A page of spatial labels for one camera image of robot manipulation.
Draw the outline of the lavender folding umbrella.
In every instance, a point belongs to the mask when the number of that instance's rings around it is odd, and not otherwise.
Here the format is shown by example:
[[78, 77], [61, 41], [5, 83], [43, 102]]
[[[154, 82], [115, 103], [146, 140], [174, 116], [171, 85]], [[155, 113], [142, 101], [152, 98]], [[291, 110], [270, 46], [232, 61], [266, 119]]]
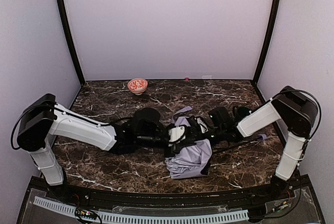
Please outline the lavender folding umbrella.
[[248, 142], [239, 135], [234, 126], [238, 122], [233, 121], [225, 107], [217, 107], [211, 110], [209, 118], [213, 126], [206, 133], [203, 140], [195, 140], [190, 132], [190, 124], [187, 119], [190, 116], [180, 116], [168, 128], [180, 125], [189, 126], [186, 139], [182, 142], [195, 142], [196, 145], [185, 147], [174, 157], [165, 158], [166, 168], [172, 179], [188, 179], [207, 176], [210, 168], [210, 160], [213, 154], [224, 152]]

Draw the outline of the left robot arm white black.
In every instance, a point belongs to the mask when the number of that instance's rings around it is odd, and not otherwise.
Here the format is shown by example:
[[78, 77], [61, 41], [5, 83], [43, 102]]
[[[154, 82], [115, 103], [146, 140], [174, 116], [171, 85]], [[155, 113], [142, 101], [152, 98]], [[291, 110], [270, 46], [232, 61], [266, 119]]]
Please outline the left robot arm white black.
[[14, 150], [25, 150], [47, 184], [56, 187], [67, 182], [49, 143], [53, 136], [68, 137], [116, 155], [131, 154], [139, 147], [163, 148], [177, 154], [193, 144], [192, 139], [187, 139], [189, 132], [186, 125], [164, 127], [160, 113], [153, 108], [138, 110], [132, 117], [114, 122], [99, 122], [56, 103], [55, 95], [47, 93], [22, 112], [10, 144]]

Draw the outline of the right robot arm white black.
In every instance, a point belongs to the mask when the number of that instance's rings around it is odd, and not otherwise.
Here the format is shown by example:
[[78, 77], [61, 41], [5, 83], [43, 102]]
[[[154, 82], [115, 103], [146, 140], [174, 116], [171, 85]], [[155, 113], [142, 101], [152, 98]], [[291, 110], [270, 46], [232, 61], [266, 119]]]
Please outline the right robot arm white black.
[[209, 117], [213, 126], [199, 123], [194, 134], [213, 143], [239, 142], [273, 125], [284, 145], [273, 176], [286, 182], [303, 160], [307, 145], [320, 126], [322, 109], [310, 92], [285, 86], [254, 110], [239, 107], [229, 112], [225, 107], [217, 107], [209, 112]]

